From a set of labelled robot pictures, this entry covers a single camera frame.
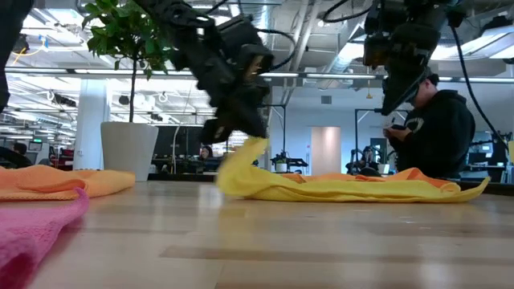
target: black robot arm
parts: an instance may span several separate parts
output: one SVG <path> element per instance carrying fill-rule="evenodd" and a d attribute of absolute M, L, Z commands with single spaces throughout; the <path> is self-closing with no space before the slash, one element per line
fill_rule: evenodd
<path fill-rule="evenodd" d="M 363 63 L 384 66 L 381 113 L 389 115 L 412 99 L 428 76 L 427 64 L 448 24 L 459 26 L 465 14 L 455 10 L 459 0 L 374 0 L 365 21 Z"/>
<path fill-rule="evenodd" d="M 251 24 L 251 16 L 241 14 L 215 26 L 209 15 L 182 0 L 135 2 L 159 23 L 175 49 L 175 68 L 189 68 L 198 89 L 207 92 L 210 106 L 216 108 L 216 118 L 204 125 L 202 143 L 225 141 L 234 130 L 266 137 L 257 108 L 269 87 L 258 75 L 271 69 L 274 57 Z"/>

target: orange cloth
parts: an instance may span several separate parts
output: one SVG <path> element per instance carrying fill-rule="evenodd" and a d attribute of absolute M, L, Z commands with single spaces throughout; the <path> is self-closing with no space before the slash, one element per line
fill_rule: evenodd
<path fill-rule="evenodd" d="M 133 173 L 115 171 L 64 172 L 46 165 L 24 169 L 0 167 L 0 201 L 72 200 L 79 187 L 89 197 L 100 197 L 134 186 Z"/>
<path fill-rule="evenodd" d="M 451 181 L 443 181 L 425 176 L 419 169 L 406 169 L 403 172 L 397 173 L 388 177 L 365 177 L 365 176 L 352 176 L 342 173 L 327 173 L 321 176 L 303 176 L 297 173 L 286 173 L 282 177 L 295 181 L 299 184 L 308 181 L 426 181 L 434 187 L 441 188 L 444 185 L 453 184 Z"/>

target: man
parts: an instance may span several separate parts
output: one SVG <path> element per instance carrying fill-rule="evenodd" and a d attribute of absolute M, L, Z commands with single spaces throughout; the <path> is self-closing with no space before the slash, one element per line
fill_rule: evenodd
<path fill-rule="evenodd" d="M 21 154 L 22 156 L 25 156 L 25 154 L 27 153 L 27 145 L 26 144 L 15 143 L 14 146 L 13 146 L 13 151 L 15 153 Z"/>
<path fill-rule="evenodd" d="M 456 91 L 438 91 L 439 76 L 429 74 L 410 101 L 405 129 L 384 129 L 397 152 L 397 169 L 418 168 L 428 177 L 460 178 L 475 120 Z"/>

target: door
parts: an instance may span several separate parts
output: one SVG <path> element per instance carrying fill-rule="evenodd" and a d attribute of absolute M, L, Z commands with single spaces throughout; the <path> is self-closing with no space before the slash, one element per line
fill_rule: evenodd
<path fill-rule="evenodd" d="M 341 128 L 312 127 L 312 175 L 341 172 Z"/>

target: wooden table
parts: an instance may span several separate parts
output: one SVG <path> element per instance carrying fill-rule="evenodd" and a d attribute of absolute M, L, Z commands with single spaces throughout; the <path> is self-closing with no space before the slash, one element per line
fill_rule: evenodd
<path fill-rule="evenodd" d="M 507 289 L 513 246 L 511 197 L 286 203 L 150 181 L 92 200 L 31 288 Z"/>

